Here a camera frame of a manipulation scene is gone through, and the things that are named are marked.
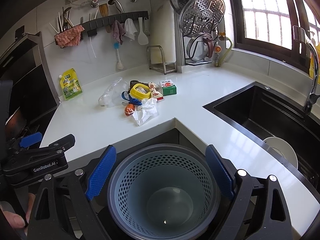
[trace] window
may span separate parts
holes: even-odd
[[[303,0],[232,0],[235,47],[285,61],[308,73],[310,51],[292,40],[292,26],[306,30],[316,44],[320,24]]]

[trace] blue gripper pad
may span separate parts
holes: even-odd
[[[19,143],[20,147],[27,148],[37,142],[42,140],[42,134],[40,132],[36,132],[34,134],[23,137]]]
[[[212,144],[205,150],[205,159],[222,195],[232,200],[235,197],[234,175],[225,167],[223,159]]]
[[[89,201],[100,194],[100,191],[116,162],[116,156],[116,148],[111,145],[109,145],[102,153],[98,165],[95,167],[87,181],[88,186],[85,195]]]

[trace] towel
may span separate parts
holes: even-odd
[[[137,28],[135,27],[133,20],[128,18],[124,23],[124,36],[129,37],[130,39],[134,40],[134,36],[137,31]]]
[[[113,38],[120,43],[120,45],[122,45],[123,40],[122,40],[122,36],[125,35],[125,30],[122,27],[122,25],[120,24],[120,22],[118,22],[117,20],[115,20],[115,22],[112,25],[112,36]]]
[[[54,38],[61,47],[75,46],[80,43],[80,35],[82,31],[84,31],[84,28],[81,25],[77,25],[55,35]]]

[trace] window frame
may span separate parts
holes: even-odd
[[[293,40],[292,29],[294,25],[299,26],[300,20],[300,26],[305,29],[307,36],[310,38],[310,32],[308,32],[309,21],[307,17],[307,11],[303,0],[287,0],[287,6],[291,22],[292,49],[288,49],[266,41],[246,38],[244,23],[244,10],[246,9],[242,7],[241,0],[231,0],[235,37],[234,45],[235,48],[252,51],[278,59],[280,61],[284,61],[309,74],[310,58],[307,55],[310,54],[310,50],[307,49],[305,44],[301,44],[300,53],[300,43]]]

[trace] wooden spatula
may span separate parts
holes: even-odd
[[[99,11],[102,17],[106,17],[109,15],[109,10],[108,10],[108,4],[101,4],[99,5]],[[111,33],[111,27],[110,25],[106,26],[106,31],[107,33]]]

